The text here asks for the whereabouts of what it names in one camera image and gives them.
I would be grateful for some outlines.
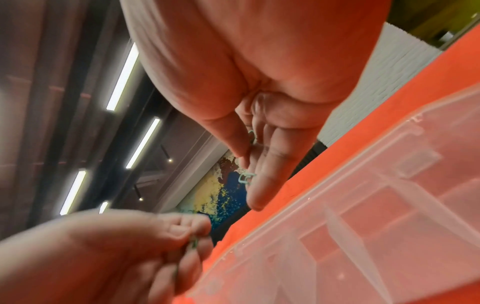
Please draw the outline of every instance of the orange surface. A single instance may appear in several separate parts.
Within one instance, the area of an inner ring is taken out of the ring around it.
[[[330,146],[324,153],[290,179],[262,212],[249,212],[232,225],[215,247],[207,270],[226,250],[250,234],[299,195],[325,179],[384,132],[418,108],[447,95],[480,83],[480,26],[477,26],[440,55],[392,97]],[[415,303],[478,303],[480,282]],[[176,304],[193,303],[178,297]]]

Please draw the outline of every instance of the dark ceiling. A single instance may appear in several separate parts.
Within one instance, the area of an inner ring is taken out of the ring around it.
[[[118,1],[0,2],[2,237],[56,217],[82,168],[72,210],[108,200],[152,211],[210,137],[171,107],[139,62],[117,110],[106,111],[131,47]],[[160,128],[125,169],[154,117]]]

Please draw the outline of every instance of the plastic box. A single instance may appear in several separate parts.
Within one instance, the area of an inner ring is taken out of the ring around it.
[[[418,113],[237,243],[188,296],[404,303],[480,279],[480,89]]]

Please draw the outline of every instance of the human hand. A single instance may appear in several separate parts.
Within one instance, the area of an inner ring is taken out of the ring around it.
[[[155,86],[256,174],[247,203],[261,210],[356,86],[390,0],[121,5]]]
[[[200,277],[210,228],[203,215],[131,210],[54,220],[0,243],[1,302],[169,304]]]

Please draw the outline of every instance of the ceiling light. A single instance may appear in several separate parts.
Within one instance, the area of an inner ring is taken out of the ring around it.
[[[142,152],[143,148],[145,147],[145,145],[147,144],[147,142],[149,141],[150,137],[152,136],[152,134],[154,133],[155,131],[155,128],[157,127],[157,125],[160,123],[160,118],[155,118],[153,120],[153,122],[151,123],[150,125],[150,128],[148,129],[147,133],[145,134],[145,136],[143,137],[143,139],[141,140],[140,144],[138,145],[138,148],[135,150],[135,153],[132,155],[130,161],[128,162],[128,164],[126,165],[126,168],[127,169],[131,169],[132,166],[135,164],[135,161],[137,160],[137,158],[139,157],[140,153]]]
[[[102,214],[102,213],[105,211],[105,209],[108,207],[108,205],[109,205],[109,202],[108,202],[108,201],[103,202],[103,203],[100,205],[100,211],[99,211],[98,213],[99,213],[99,214]]]
[[[61,207],[60,210],[60,215],[66,215],[70,207],[72,206],[72,203],[75,200],[75,197],[77,196],[78,191],[80,190],[80,186],[82,185],[82,182],[84,181],[85,175],[87,172],[85,170],[80,170],[77,175],[75,180],[73,181],[73,184],[70,188],[70,192],[68,193],[65,202],[63,203],[63,206]]]
[[[110,100],[106,106],[106,109],[109,111],[115,111],[117,104],[119,103],[120,96],[124,91],[125,85],[129,80],[130,74],[134,69],[135,62],[137,62],[137,58],[139,57],[139,49],[137,45],[134,43],[131,46],[130,52],[128,57],[126,58],[125,64],[121,70],[120,76],[118,77],[118,81],[116,82],[115,88],[110,96]]]

